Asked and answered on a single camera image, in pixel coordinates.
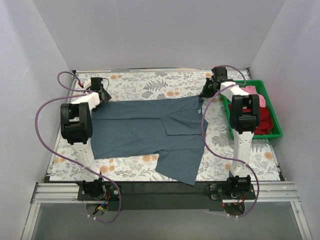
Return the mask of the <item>blue grey t shirt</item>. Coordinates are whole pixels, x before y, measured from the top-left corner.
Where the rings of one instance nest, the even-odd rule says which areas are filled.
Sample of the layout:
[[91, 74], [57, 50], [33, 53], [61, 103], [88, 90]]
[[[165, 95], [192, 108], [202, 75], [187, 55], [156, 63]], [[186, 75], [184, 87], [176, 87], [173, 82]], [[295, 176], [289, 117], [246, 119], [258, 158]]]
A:
[[199, 96], [112, 101], [92, 113], [95, 159], [158, 154], [156, 172], [193, 186], [204, 154]]

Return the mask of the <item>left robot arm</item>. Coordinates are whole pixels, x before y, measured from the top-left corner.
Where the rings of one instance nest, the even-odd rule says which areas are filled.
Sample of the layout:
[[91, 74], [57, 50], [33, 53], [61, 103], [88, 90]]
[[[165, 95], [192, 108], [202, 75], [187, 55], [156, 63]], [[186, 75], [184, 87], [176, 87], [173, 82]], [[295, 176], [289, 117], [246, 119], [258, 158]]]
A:
[[76, 162], [82, 167], [79, 185], [86, 195], [95, 200], [102, 199], [106, 194], [103, 180], [97, 175], [99, 168], [91, 147], [92, 111], [112, 98], [104, 88], [104, 80], [102, 77], [92, 77], [82, 84], [84, 89], [92, 93], [60, 106], [61, 136], [71, 145], [76, 155]]

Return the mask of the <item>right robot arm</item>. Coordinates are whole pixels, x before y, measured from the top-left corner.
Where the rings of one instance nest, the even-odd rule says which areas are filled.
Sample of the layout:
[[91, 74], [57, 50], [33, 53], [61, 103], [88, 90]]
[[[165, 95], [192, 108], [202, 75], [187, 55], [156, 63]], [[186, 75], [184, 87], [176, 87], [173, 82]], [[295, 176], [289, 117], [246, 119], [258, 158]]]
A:
[[222, 186], [215, 186], [213, 191], [218, 196], [232, 198], [245, 197], [251, 192], [251, 176], [254, 171], [249, 166], [250, 149], [257, 127], [260, 125], [260, 97], [255, 93], [247, 93], [242, 87], [246, 81], [237, 84], [228, 78], [228, 65], [219, 65], [211, 69], [212, 76], [206, 79], [201, 96], [211, 98], [218, 95], [226, 97], [231, 103], [229, 125], [234, 136], [233, 157], [214, 156], [231, 160], [229, 176]]

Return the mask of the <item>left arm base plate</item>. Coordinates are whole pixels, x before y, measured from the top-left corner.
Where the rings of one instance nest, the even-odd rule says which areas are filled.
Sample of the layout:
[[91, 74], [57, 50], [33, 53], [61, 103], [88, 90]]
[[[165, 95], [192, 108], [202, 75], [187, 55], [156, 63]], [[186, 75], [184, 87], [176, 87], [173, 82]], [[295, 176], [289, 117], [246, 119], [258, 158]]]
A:
[[111, 201], [119, 200], [119, 193], [122, 191], [122, 187], [117, 189], [112, 184], [83, 184], [79, 187], [77, 200], [78, 201], [104, 201], [107, 198]]

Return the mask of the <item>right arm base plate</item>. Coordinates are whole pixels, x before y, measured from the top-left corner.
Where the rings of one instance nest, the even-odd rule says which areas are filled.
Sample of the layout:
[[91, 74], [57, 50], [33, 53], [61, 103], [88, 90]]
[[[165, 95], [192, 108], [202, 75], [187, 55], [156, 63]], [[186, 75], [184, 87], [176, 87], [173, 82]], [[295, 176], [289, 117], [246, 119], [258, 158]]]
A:
[[209, 197], [210, 200], [255, 200], [255, 191], [249, 190], [249, 192], [244, 193], [231, 193], [226, 190], [222, 185], [217, 184], [207, 184], [204, 187], [204, 193]]

